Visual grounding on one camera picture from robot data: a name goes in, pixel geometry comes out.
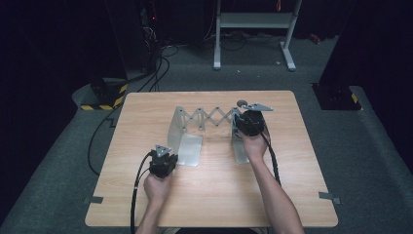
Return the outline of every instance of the metal linkage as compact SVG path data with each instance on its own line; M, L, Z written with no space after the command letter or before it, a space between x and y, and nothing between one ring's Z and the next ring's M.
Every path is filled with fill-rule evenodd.
M212 118L216 113L219 113L220 116L221 116L221 118L219 120L214 120ZM198 126L199 130L204 130L205 129L206 122L210 122L213 125L215 125L216 127L218 127L224 121L227 121L228 123L231 123L231 118L230 118L231 113L232 113L232 110L225 113L221 108L215 107L208 114L204 111L203 108L199 107L194 111L194 113L189 114L181 106L177 106L176 107L176 112L175 112L175 114L179 115L179 125L182 127L182 130L184 132L187 131L188 125L190 123L194 123L196 126Z

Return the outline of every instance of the yellow and black tape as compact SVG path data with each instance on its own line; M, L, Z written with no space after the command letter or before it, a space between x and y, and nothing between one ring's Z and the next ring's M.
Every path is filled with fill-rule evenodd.
M125 92L128 85L112 86L108 93L108 98L105 103L83 103L81 108L83 110L112 110L116 109L124 100Z

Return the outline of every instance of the metal stand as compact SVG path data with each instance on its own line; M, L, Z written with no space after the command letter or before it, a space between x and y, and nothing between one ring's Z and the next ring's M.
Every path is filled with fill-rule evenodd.
M292 32L298 19L302 0L297 0L293 13L221 13L221 0L218 0L216 11L216 38L213 56L213 68L221 68L221 27L243 28L288 28L285 42L280 42L288 70L295 71L296 67L289 52Z

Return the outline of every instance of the dark background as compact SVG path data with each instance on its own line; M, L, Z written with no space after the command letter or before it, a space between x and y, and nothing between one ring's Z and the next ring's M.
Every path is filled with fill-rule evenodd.
M173 6L160 24L166 37L202 40L211 21L213 1L162 2ZM275 9L275 1L269 0L259 4L223 2L223 11ZM282 2L283 11L292 10L291 1ZM320 80L336 89L362 86L412 170L413 19L406 2L303 1L294 36L307 38L315 33L325 39L341 35ZM142 52L125 54L122 48L128 40L121 45L117 38L125 30L139 38L138 30L116 31L111 20L104 1L0 1L2 221L76 113L73 92L90 84L91 79L127 79L128 72L141 66ZM134 60L135 67L128 63Z

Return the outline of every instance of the wooden table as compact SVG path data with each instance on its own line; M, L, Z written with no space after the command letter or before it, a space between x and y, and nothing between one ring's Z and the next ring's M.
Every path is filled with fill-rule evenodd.
M129 226L133 183L143 157L155 144L168 145L168 130L177 105L209 113L219 106L225 112L238 100L259 102L275 109L263 112L279 163L282 188L289 195L306 227L329 227L338 222L313 146L295 96L290 91L141 93L126 97L102 172L94 191L101 204L91 203L89 226ZM265 227L270 226L250 164L236 162L231 125L206 123L199 166L177 166L172 189L160 217L167 227ZM264 156L270 171L271 156ZM139 184L136 225L147 197Z

